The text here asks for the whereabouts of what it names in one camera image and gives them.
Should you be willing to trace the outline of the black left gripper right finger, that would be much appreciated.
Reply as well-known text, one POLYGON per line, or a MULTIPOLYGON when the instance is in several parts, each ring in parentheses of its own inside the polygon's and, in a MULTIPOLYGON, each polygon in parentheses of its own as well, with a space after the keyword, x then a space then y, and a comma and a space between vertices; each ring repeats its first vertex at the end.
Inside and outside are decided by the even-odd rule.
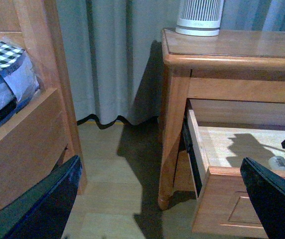
POLYGON ((285 179, 249 157, 240 172, 268 238, 285 239, 285 179))

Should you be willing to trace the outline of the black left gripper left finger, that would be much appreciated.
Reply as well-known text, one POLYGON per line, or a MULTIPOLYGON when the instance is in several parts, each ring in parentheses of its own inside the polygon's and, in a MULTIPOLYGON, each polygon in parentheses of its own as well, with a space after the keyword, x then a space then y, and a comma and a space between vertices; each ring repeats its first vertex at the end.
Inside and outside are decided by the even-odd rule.
POLYGON ((0 210, 0 239, 59 239, 75 202, 82 163, 75 155, 0 210))

